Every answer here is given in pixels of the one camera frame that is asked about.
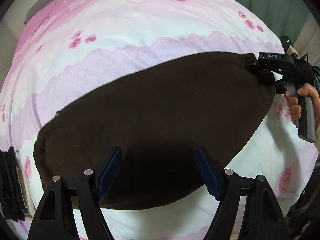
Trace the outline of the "person's right hand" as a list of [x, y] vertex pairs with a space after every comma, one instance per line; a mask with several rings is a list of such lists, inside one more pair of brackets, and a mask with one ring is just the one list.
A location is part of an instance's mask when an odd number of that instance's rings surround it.
[[[309, 97], [312, 100], [314, 114], [315, 114], [315, 128], [319, 127], [320, 118], [320, 100], [319, 93], [317, 90], [310, 85], [305, 83], [302, 88], [296, 91], [297, 95], [303, 97]], [[285, 99], [287, 100], [287, 106], [289, 108], [289, 114], [291, 115], [291, 121], [296, 122], [302, 116], [302, 107], [299, 104], [299, 100], [296, 96], [292, 96], [289, 91], [285, 92]]]

